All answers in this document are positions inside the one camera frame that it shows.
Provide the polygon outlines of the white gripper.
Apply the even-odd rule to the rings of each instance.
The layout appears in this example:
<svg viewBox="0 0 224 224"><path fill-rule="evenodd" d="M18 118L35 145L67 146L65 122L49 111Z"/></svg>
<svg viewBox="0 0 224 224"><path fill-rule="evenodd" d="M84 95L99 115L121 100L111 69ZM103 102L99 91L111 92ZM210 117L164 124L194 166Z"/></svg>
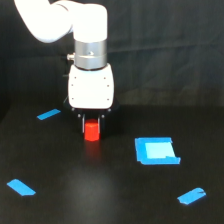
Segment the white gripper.
<svg viewBox="0 0 224 224"><path fill-rule="evenodd" d="M115 98L114 78L110 64L94 71L85 71L72 65L68 75L68 96L63 105L77 113L98 110L101 114L115 111L119 103ZM105 115L99 115L99 135L105 138ZM85 114L78 114L81 133L85 132Z"/></svg>

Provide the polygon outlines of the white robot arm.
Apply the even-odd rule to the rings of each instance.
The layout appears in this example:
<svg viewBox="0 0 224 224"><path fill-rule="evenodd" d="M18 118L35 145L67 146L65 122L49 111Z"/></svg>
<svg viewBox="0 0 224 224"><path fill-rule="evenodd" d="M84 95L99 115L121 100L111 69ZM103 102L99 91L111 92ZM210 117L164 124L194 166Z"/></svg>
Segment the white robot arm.
<svg viewBox="0 0 224 224"><path fill-rule="evenodd" d="M108 13L100 4L71 0L14 0L30 33L43 43L73 35L73 62L66 102L81 120L84 139L97 141L114 103L114 78L107 62Z"/></svg>

